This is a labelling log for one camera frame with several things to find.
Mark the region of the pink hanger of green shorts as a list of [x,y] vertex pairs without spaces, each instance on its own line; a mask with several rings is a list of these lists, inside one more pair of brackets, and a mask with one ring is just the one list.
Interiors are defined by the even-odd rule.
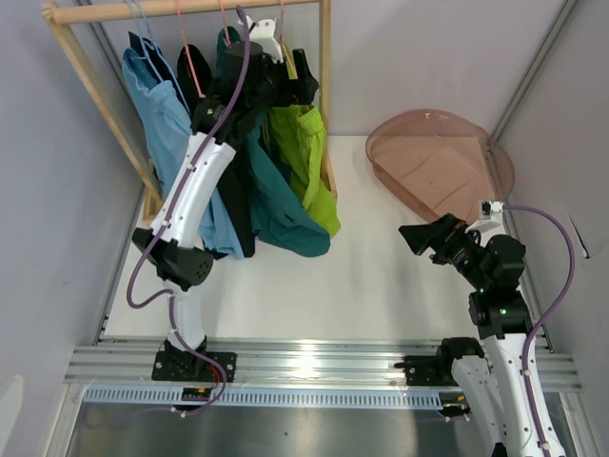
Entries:
[[294,59],[292,52],[285,40],[285,1],[280,0],[280,8],[281,8],[281,31],[280,31],[280,46],[282,49],[282,54],[286,63],[288,78],[290,80],[296,80],[298,78],[298,72],[295,67]]

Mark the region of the lime green shorts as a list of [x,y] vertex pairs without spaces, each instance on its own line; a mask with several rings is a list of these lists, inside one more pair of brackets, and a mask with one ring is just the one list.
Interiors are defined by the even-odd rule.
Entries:
[[322,179],[326,140],[322,115],[313,105],[271,108],[266,121],[281,160],[291,167],[290,186],[301,206],[333,238],[341,223],[335,198]]

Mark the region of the pink hanger of teal shorts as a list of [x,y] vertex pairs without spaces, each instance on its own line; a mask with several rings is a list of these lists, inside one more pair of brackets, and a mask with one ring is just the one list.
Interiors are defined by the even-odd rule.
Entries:
[[224,41],[225,41],[226,46],[228,47],[231,44],[231,38],[230,38],[229,24],[228,24],[228,19],[227,19],[227,14],[226,14],[225,1],[219,0],[218,4],[219,4],[220,12],[221,12],[222,18],[223,18]]

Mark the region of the teal shorts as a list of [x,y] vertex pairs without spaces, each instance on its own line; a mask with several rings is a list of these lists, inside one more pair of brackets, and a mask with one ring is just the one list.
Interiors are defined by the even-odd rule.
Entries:
[[290,186],[291,167],[270,138],[267,110],[254,118],[237,150],[244,157],[246,192],[254,238],[303,257],[326,254],[331,238],[305,212]]

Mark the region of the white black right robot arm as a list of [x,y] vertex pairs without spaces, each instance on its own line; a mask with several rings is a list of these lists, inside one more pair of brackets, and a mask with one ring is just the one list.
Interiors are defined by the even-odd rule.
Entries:
[[410,250],[432,252],[433,264],[453,267],[472,286],[470,318],[478,337],[442,339],[422,368],[456,384],[474,413],[490,456],[562,456],[534,352],[536,332],[519,289],[525,246],[500,233],[488,242],[478,229],[447,213],[399,233]]

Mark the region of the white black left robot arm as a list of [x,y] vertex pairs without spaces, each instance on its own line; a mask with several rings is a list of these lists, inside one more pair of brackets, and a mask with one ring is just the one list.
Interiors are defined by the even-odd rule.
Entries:
[[188,381],[199,379],[214,359],[206,354],[206,332],[200,316],[201,284],[213,256],[198,248],[199,226],[213,191],[237,150],[269,108],[313,101],[320,85],[305,51],[291,52],[297,72],[274,60],[258,42],[228,46],[220,76],[194,112],[185,159],[150,228],[138,228],[132,240],[143,261],[150,262],[168,299],[170,332],[160,351],[163,368]]

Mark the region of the black shorts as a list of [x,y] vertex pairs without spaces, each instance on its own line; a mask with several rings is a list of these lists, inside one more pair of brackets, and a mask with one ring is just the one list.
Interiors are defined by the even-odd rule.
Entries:
[[[195,110],[213,81],[205,57],[193,45],[182,48],[177,78],[190,110]],[[244,157],[236,155],[213,191],[200,225],[204,245],[219,260],[227,255],[238,259],[255,253],[249,201],[246,192]]]

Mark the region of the pink hanger of black shorts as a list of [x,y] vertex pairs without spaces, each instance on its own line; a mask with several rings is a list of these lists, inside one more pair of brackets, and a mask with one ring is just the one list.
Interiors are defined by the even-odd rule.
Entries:
[[200,99],[203,99],[203,98],[205,98],[205,95],[204,95],[204,93],[203,93],[203,91],[201,89],[201,86],[200,86],[200,83],[199,83],[199,79],[198,79],[196,70],[194,68],[194,64],[193,64],[192,58],[191,58],[190,48],[189,48],[189,42],[187,40],[187,26],[186,26],[185,19],[183,18],[183,15],[181,13],[180,1],[179,0],[175,0],[174,1],[174,5],[175,5],[178,21],[179,21],[179,24],[180,24],[180,31],[181,31],[181,35],[182,35],[183,44],[184,44],[185,55],[186,55],[187,64],[188,64],[188,67],[189,67],[189,75],[191,76],[191,79],[192,79],[193,84],[195,86],[195,89],[197,91],[198,97]]

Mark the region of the light blue shorts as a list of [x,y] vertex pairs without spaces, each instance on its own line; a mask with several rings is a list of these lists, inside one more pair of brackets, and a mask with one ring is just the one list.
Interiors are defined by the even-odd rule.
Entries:
[[[143,123],[147,150],[163,195],[168,195],[185,159],[190,119],[173,85],[157,82],[146,62],[133,48],[124,51],[122,72],[129,95]],[[229,218],[220,191],[215,189],[206,205],[199,234],[207,249],[219,254],[245,257],[236,229]]]

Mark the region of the navy blue shorts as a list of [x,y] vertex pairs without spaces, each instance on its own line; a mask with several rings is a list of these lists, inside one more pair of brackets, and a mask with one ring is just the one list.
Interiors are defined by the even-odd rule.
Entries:
[[178,83],[177,77],[160,48],[150,39],[144,38],[132,31],[128,33],[128,39],[130,47],[144,62],[148,73],[153,79],[157,83],[169,81],[172,84],[178,99],[187,110],[187,113],[190,113],[190,108]]

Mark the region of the translucent pink plastic basket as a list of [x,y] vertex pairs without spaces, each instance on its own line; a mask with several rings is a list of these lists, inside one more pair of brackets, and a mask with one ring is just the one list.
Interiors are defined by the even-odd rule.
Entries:
[[513,161],[490,133],[444,110],[390,118],[365,153],[379,181],[426,222],[451,213],[471,224],[481,201],[504,201],[515,184]]

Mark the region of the wooden clothes rack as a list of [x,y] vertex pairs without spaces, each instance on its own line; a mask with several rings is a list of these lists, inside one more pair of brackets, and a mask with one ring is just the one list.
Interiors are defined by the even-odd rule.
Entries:
[[[320,103],[319,110],[327,129],[329,120],[330,94],[330,40],[331,40],[331,1],[143,1],[135,17],[163,17],[170,15],[186,15],[209,11],[225,11],[238,5],[246,9],[267,8],[300,4],[319,5],[319,70],[320,70]],[[142,204],[142,219],[145,223],[152,222],[153,216],[159,212],[163,203],[158,179],[154,176],[152,167],[147,159],[147,153],[131,134],[130,127],[124,116],[112,103],[107,87],[102,78],[91,64],[86,52],[74,34],[71,25],[98,24],[111,21],[128,20],[132,18],[128,4],[125,2],[111,4],[85,4],[73,7],[60,7],[55,2],[41,5],[41,13],[49,29],[55,36],[63,53],[68,58],[89,96],[105,119],[108,127],[123,149],[129,162],[141,178],[144,190]],[[324,158],[321,177],[335,200],[338,197],[334,173],[332,170],[327,141],[324,144]]]

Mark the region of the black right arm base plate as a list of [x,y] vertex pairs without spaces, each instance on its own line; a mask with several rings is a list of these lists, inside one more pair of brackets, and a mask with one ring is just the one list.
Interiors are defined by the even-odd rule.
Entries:
[[439,356],[405,356],[394,368],[410,387],[456,387],[448,364]]

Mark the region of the aluminium mounting rail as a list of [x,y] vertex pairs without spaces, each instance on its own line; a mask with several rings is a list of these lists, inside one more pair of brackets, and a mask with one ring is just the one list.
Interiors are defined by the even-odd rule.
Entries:
[[[233,386],[387,390],[404,387],[394,366],[406,355],[432,356],[436,340],[272,340],[211,338],[211,351],[237,355]],[[65,382],[149,384],[158,339],[101,340],[79,346]]]

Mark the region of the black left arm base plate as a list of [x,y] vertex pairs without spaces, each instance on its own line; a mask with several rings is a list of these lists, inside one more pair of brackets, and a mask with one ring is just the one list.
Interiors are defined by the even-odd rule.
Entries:
[[[229,383],[233,382],[237,367],[235,352],[206,351],[206,341],[196,348],[196,351],[218,364],[225,371],[226,380]],[[151,379],[168,382],[220,383],[222,375],[210,362],[196,357],[189,351],[180,350],[165,340],[156,353]]]

